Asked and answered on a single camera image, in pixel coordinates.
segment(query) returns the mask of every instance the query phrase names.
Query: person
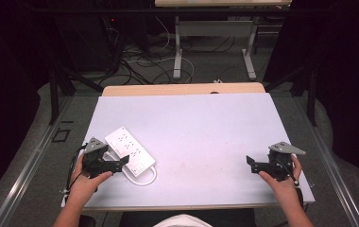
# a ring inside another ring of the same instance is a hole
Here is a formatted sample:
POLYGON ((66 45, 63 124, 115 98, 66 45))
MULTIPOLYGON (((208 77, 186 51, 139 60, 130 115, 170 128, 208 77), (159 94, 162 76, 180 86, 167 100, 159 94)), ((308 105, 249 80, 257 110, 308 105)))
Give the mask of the person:
MULTIPOLYGON (((294 176, 298 180, 302 171, 302 166, 294 155, 291 156, 295 165, 294 176)), ((55 227, 78 226, 79 217, 86 202, 91 198, 97 187, 112 176, 111 172, 104 172, 93 179, 89 179, 89 174, 82 172, 82 159, 83 155, 79 156, 76 169, 72 175, 72 181, 75 182, 71 187, 70 195, 65 206, 62 208, 55 221, 55 227)), ((286 216, 289 226, 313 226, 313 223, 309 220, 300 206, 299 197, 291 178, 278 182, 263 171, 259 172, 259 176, 272 188, 274 195, 286 216)), ((186 223, 182 226, 211 226, 209 223, 204 222, 199 218, 188 215, 179 215, 164 219, 156 226, 181 226, 179 223, 181 221, 182 223, 186 223)))

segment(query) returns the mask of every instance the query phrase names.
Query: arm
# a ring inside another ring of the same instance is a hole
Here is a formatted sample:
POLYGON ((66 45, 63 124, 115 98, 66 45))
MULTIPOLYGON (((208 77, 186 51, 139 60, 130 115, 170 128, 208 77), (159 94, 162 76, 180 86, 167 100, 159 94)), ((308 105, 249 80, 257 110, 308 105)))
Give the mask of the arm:
MULTIPOLYGON (((298 180, 302 171, 302 166, 294 155, 291 156, 292 161, 295 164, 294 176, 298 180)), ((274 195, 285 213, 289 226, 313 226, 313 223, 306 216, 299 204, 298 194, 291 178, 282 182, 277 182, 266 172, 260 171, 259 175, 273 189, 274 195)))
POLYGON ((65 206, 62 208, 59 216, 56 219, 54 224, 55 227, 77 227, 82 208, 85 206, 86 202, 91 198, 97 187, 101 183, 105 182, 110 176, 112 176, 111 172, 104 172, 93 179, 89 179, 86 176, 88 173, 81 173, 82 160, 83 154, 79 156, 76 169, 71 176, 71 182, 75 181, 75 183, 71 186, 68 201, 65 203, 65 206))

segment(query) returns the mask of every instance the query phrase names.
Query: human hand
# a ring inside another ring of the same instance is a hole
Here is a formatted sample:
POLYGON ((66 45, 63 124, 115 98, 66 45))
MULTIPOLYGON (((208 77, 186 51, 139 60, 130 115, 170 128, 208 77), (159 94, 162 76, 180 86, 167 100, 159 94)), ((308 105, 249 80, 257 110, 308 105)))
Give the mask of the human hand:
MULTIPOLYGON (((302 171, 302 166, 299 160, 294 155, 291 155, 291 158, 295 165, 294 177, 298 181, 300 173, 302 171)), ((295 190, 295 185, 292 178, 287 177, 284 181, 278 182, 276 179, 272 178, 268 173, 264 171, 260 171, 259 176, 273 189, 274 195, 276 196, 282 209, 284 209, 284 207, 290 207, 291 205, 295 206, 295 204, 300 207, 299 197, 297 191, 295 190)))
POLYGON ((73 204, 75 207, 80 208, 85 206, 97 187, 112 176, 112 172, 108 171, 90 179, 89 173, 82 171, 82 160, 83 154, 79 156, 76 169, 73 175, 71 175, 71 183, 73 185, 70 188, 70 195, 67 201, 67 205, 73 204))

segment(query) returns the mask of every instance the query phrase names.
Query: table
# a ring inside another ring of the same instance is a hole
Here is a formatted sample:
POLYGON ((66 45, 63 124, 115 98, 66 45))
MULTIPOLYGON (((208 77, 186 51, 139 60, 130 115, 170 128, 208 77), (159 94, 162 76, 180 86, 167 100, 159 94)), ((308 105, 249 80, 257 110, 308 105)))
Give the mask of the table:
MULTIPOLYGON (((257 7, 257 6, 286 6, 291 0, 156 0, 157 7, 165 8, 195 8, 195 7, 257 7)), ((174 62, 174 79, 180 79, 182 49, 181 36, 239 36, 248 37, 246 49, 242 54, 247 68, 248 77, 256 79, 250 51, 256 36, 259 17, 252 21, 181 21, 176 17, 176 58, 174 62)))
MULTIPOLYGON (((93 136, 104 139, 122 126, 156 159, 157 179, 138 186, 116 173, 99 186, 85 210, 277 204, 246 161, 248 155, 267 162, 268 146, 289 143, 270 94, 260 83, 108 87, 98 100, 85 142, 93 136)), ((151 177, 144 174, 137 180, 151 177)), ((304 201, 315 201, 303 174, 300 185, 304 201)))

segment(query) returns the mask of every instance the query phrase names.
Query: power strip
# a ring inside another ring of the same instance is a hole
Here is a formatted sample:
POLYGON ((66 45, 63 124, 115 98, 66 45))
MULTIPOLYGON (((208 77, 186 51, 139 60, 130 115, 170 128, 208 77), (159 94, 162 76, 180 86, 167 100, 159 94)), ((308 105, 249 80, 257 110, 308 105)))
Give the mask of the power strip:
POLYGON ((106 136, 105 139, 120 159, 129 155, 129 162, 126 167, 135 177, 156 163, 153 157, 124 127, 106 136))

